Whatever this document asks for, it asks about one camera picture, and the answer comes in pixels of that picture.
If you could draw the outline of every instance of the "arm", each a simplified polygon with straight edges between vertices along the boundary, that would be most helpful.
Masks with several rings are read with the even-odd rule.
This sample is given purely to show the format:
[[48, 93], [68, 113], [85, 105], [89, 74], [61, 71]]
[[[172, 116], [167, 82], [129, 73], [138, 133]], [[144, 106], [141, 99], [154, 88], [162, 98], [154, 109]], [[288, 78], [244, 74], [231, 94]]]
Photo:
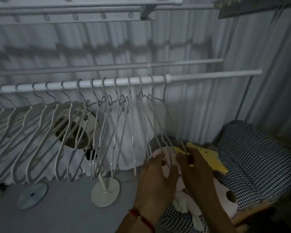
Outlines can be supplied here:
[[235, 233], [235, 227], [219, 202], [211, 167], [197, 149], [186, 147], [186, 150], [194, 156], [194, 167], [189, 166], [185, 154], [178, 153], [182, 179], [200, 208], [210, 233]]
[[[135, 203], [133, 209], [137, 210], [149, 223], [155, 226], [165, 209], [171, 204], [176, 192], [179, 178], [178, 167], [172, 165], [169, 176], [164, 178], [162, 161], [165, 154], [161, 153], [145, 164], [141, 170]], [[120, 224], [116, 233], [151, 233], [140, 219], [130, 213]]]

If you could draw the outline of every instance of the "white round disc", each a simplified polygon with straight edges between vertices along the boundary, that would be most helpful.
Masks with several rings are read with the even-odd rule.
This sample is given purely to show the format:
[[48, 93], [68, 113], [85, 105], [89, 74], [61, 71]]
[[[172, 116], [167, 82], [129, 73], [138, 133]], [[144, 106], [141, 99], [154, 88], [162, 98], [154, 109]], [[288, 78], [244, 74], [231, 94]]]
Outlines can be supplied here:
[[17, 206], [20, 209], [30, 208], [36, 205], [40, 200], [43, 199], [47, 192], [47, 185], [44, 183], [39, 183], [32, 185], [23, 190], [20, 195]]
[[100, 182], [92, 189], [92, 201], [98, 207], [107, 207], [112, 204], [120, 193], [120, 183], [118, 180], [108, 177], [104, 178], [108, 191], [104, 191]]

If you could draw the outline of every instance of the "hand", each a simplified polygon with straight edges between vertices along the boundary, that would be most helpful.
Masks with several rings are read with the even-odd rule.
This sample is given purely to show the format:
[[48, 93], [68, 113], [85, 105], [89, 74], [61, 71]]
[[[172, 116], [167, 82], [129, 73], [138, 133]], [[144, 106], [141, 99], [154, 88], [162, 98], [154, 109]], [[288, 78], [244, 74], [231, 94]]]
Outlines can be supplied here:
[[182, 179], [187, 191], [200, 208], [209, 203], [217, 204], [219, 200], [211, 167], [198, 149], [186, 147], [186, 151], [194, 156], [193, 167], [189, 166], [186, 154], [177, 153], [176, 159], [181, 167]]
[[165, 154], [161, 153], [145, 164], [141, 170], [134, 209], [156, 225], [165, 209], [175, 197], [176, 184], [179, 178], [178, 167], [172, 165], [169, 176], [164, 178], [162, 161]]

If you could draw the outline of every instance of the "white lamp base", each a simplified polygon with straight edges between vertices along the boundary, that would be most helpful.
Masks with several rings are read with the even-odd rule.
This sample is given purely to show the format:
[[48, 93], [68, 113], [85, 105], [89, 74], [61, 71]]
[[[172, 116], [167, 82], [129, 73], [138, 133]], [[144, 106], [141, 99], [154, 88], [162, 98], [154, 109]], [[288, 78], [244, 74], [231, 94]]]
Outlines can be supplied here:
[[107, 207], [116, 200], [119, 193], [120, 183], [118, 180], [112, 177], [99, 178], [99, 182], [92, 189], [92, 201], [98, 207]]

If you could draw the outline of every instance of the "person's left hand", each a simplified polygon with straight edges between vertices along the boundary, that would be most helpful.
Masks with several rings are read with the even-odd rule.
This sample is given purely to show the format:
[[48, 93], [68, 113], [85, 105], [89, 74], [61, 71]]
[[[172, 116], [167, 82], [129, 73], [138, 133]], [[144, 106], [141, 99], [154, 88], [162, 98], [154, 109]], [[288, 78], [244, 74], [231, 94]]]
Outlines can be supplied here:
[[156, 225], [165, 209], [172, 203], [176, 184], [179, 178], [178, 167], [172, 165], [169, 176], [164, 178], [162, 161], [165, 154], [161, 153], [145, 164], [141, 170], [134, 209]]

